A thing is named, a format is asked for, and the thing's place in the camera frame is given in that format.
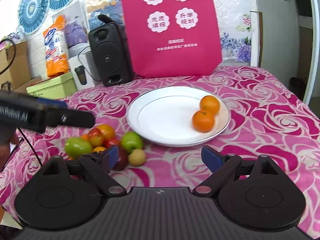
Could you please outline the person's left hand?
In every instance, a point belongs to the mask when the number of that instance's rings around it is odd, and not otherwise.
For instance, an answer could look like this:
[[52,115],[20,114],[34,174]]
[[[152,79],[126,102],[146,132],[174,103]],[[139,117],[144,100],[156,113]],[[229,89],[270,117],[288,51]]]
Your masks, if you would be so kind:
[[17,145],[19,143],[19,138],[16,133],[14,133],[10,139],[0,146],[0,167],[2,168],[9,157],[10,154],[10,144]]

